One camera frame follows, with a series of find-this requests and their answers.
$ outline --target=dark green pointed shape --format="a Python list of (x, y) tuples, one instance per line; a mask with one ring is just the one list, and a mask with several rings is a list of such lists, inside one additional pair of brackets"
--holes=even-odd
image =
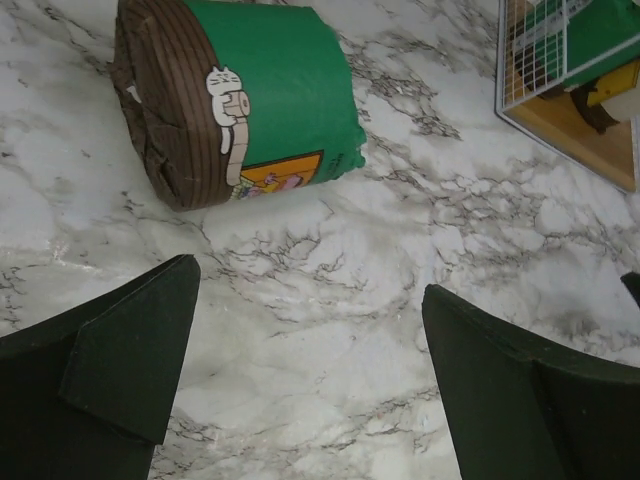
[(635, 272), (630, 272), (623, 275), (620, 280), (622, 280), (624, 286), (627, 287), (636, 305), (640, 306), (640, 275)]
[(199, 282), (195, 259), (178, 256), (0, 338), (0, 478), (146, 480)]
[(640, 369), (561, 346), (440, 286), (422, 306), (464, 480), (640, 478)]

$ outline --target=yellow object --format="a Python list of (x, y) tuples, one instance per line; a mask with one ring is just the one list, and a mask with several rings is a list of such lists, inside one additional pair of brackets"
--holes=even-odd
[(260, 187), (264, 193), (270, 193), (280, 190), (292, 177), (297, 179), (297, 186), (308, 184), (321, 161), (322, 152), (312, 152), (299, 157), (245, 167), (242, 169), (242, 176)]
[(593, 107), (635, 88), (640, 73), (640, 59), (616, 68), (613, 72), (600, 77), (595, 91), (589, 93), (587, 105)]

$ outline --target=gray marble veins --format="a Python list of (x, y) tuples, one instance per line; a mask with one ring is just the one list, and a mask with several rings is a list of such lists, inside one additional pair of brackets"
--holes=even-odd
[(0, 335), (178, 253), (203, 268), (154, 480), (453, 480), (437, 282), (640, 365), (640, 200), (493, 113), (496, 0), (300, 0), (340, 34), (367, 166), (208, 211), (156, 200), (106, 75), (116, 0), (0, 0)]

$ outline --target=wooden base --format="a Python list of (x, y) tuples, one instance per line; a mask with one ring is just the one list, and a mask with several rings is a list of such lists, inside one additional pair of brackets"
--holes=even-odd
[(505, 113), (623, 190), (636, 191), (631, 122), (600, 135), (583, 120), (569, 94), (550, 100), (534, 97)]

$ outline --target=brown cardboard roll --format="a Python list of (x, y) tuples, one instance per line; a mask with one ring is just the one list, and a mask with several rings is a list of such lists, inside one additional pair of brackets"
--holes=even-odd
[[(200, 81), (212, 66), (222, 69), (184, 2), (120, 0), (111, 77), (134, 148), (157, 195), (174, 210), (220, 204), (233, 191), (226, 181), (230, 155), (221, 153), (222, 131)], [(233, 100), (236, 113), (248, 112), (246, 98)], [(246, 140), (244, 126), (234, 127), (234, 146)], [(231, 160), (239, 170), (238, 158)]]

